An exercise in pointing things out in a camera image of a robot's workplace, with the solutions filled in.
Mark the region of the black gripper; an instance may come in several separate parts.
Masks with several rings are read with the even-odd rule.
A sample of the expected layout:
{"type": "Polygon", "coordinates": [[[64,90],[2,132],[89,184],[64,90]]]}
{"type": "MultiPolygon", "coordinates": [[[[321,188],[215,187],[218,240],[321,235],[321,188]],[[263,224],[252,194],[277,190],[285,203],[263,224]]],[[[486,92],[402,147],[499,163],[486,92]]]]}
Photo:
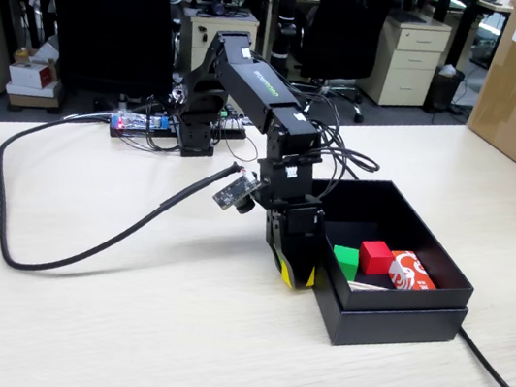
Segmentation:
{"type": "Polygon", "coordinates": [[[251,197],[266,212],[266,242],[281,279],[289,288],[311,287],[323,245],[323,206],[312,189],[316,160],[288,156],[258,163],[260,184],[251,197]],[[289,236],[300,239],[292,243],[289,236]]]}

